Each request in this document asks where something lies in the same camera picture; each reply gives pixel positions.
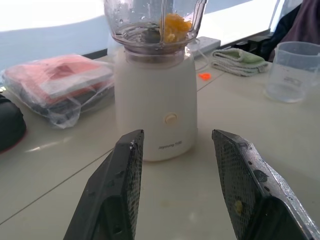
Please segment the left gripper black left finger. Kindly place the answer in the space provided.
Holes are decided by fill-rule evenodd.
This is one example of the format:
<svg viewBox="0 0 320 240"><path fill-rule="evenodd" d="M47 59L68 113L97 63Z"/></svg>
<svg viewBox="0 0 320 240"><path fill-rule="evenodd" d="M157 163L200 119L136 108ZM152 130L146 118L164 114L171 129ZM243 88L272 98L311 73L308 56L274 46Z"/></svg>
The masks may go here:
<svg viewBox="0 0 320 240"><path fill-rule="evenodd" d="M133 240L141 193L144 131L123 135L88 179L65 240Z"/></svg>

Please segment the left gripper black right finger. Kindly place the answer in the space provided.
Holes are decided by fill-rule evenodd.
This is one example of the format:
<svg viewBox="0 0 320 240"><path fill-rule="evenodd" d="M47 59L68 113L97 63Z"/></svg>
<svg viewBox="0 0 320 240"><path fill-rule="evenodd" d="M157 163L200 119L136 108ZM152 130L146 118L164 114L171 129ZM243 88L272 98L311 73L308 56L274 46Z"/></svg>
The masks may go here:
<svg viewBox="0 0 320 240"><path fill-rule="evenodd" d="M285 179L252 142L214 129L221 190L238 240L318 240L320 231Z"/></svg>

